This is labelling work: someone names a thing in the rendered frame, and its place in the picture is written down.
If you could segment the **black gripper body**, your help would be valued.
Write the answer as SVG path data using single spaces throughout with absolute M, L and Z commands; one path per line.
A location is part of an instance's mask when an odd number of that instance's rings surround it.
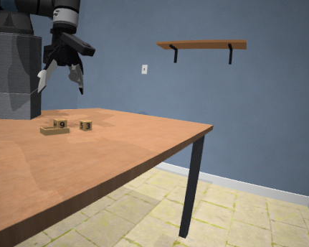
M 58 49 L 57 66 L 72 66 L 77 62 L 78 52 L 63 42 L 60 37 L 63 32 L 68 34 L 76 34 L 77 28 L 71 24 L 55 23 L 53 28 L 50 29 L 52 34 L 52 44 L 44 46 L 43 63 L 46 64 L 47 56 L 55 48 Z M 60 45 L 58 45 L 60 43 Z M 56 44 L 56 45 L 53 45 Z

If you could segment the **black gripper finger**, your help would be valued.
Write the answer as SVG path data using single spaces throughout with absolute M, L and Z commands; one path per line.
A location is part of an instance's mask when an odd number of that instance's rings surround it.
M 77 54 L 77 62 L 73 66 L 69 66 L 70 74 L 69 79 L 73 82 L 78 83 L 81 94 L 83 94 L 83 66 L 82 61 Z
M 46 59 L 46 65 L 42 71 L 39 72 L 37 75 L 38 78 L 40 78 L 39 81 L 39 87 L 38 87 L 38 93 L 41 93 L 42 90 L 46 87 L 47 81 L 50 79 L 50 76 L 53 71 L 57 69 L 57 56 L 58 49 L 55 48 L 53 52 L 49 53 Z

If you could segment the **tan shallow rectangular tray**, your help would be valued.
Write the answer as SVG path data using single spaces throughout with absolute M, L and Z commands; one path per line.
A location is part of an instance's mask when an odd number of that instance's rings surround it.
M 61 129 L 54 129 L 53 126 L 47 127 L 40 127 L 40 133 L 49 136 L 49 135 L 56 135 L 56 134 L 68 134 L 70 132 L 70 128 L 61 128 Z

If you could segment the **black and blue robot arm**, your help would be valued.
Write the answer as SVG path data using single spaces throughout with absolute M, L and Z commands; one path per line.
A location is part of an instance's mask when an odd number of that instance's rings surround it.
M 34 35 L 30 14 L 77 28 L 79 10 L 80 0 L 0 0 L 0 32 Z M 75 35 L 63 32 L 60 39 L 83 56 L 95 53 L 95 48 Z

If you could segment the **tan cube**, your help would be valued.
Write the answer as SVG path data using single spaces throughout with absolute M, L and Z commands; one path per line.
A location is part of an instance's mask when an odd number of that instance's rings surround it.
M 54 129 L 67 128 L 67 119 L 54 118 Z
M 83 130 L 83 131 L 92 130 L 92 121 L 80 120 L 80 130 Z

